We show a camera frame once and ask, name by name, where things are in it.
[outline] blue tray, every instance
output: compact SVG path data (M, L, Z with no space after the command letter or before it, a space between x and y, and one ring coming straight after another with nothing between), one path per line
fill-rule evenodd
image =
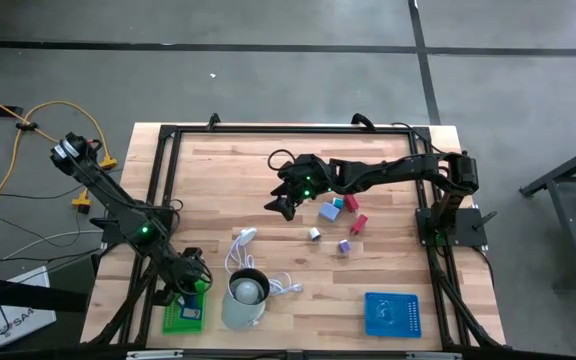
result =
M367 335L421 337L417 295L366 293L364 319Z

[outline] red cube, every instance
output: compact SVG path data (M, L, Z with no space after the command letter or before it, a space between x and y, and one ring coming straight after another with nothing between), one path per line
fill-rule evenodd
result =
M357 221L350 227L350 235L358 235L364 226L366 226L367 221L368 217L366 215L359 215Z
M359 209L359 203L353 195L344 195L344 206L350 212L355 212Z

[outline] white paper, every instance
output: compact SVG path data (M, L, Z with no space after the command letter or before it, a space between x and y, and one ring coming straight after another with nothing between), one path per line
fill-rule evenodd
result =
M24 281L24 284L50 287L45 266L15 276L8 281L19 282L42 271L44 272L43 274ZM0 347L57 321L57 315L52 310L34 310L18 306L2 306L1 308L6 314L10 328L4 335L0 335ZM0 333L4 330L6 330L6 321L0 311Z

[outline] wooden tabletop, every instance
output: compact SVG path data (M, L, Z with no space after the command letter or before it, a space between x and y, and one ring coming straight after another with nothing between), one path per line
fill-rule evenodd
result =
M136 199L145 199L157 144L159 123L137 123L121 179L121 186ZM430 127L433 144L444 151L460 151L453 126ZM375 186L357 194L359 213L368 216L365 229L348 237L355 216L342 213L334 223L318 216L325 194L301 205L291 222L264 210L269 192L280 184L266 165L268 154L285 148L294 154L378 163L409 154L407 138L371 134L185 134L172 198L181 199L181 226L172 236L179 251L200 246L214 275L208 292L206 323L198 335L163 335L163 308L154 307L149 347L327 349L327 350L437 350L440 349L435 305L425 250L419 245L414 211L418 207L413 182ZM285 159L276 159L280 166ZM165 174L164 161L162 174ZM163 178L161 177L161 197ZM471 200L463 206L470 206ZM226 290L224 257L239 231L256 227L248 250L256 267L267 276L288 272L302 283L303 293L270 297L260 323L248 331L232 331L221 322L221 301ZM317 227L319 244L307 231ZM349 256L340 256L337 243L348 238ZM462 296L480 323L504 342L501 321L488 268L479 254L455 248ZM126 296L133 252L118 246L101 262L90 301L82 341L99 333ZM421 311L421 339L366 336L364 293L416 294ZM446 298L451 334L457 339L454 310ZM138 328L137 304L132 336Z

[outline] gray concrete floor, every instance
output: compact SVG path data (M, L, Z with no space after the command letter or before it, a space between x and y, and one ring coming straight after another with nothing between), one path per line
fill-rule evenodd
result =
M576 48L576 0L418 0L429 46ZM405 0L0 1L0 39L414 45ZM508 344L576 354L576 294L550 286L576 269L546 194L517 189L576 153L576 58L431 56L442 124L457 125L477 158L497 298ZM67 99L94 114L124 160L137 121L428 124L416 55L0 50L0 101L23 106ZM48 133L95 136L76 112L36 116ZM0 179L14 138L0 119ZM24 136L6 192L52 195L76 185L48 160L50 144ZM42 235L76 230L69 197L0 198L0 216ZM81 221L82 228L90 228ZM0 257L34 241L0 223ZM44 257L94 248L41 245ZM0 277L30 263L0 266Z

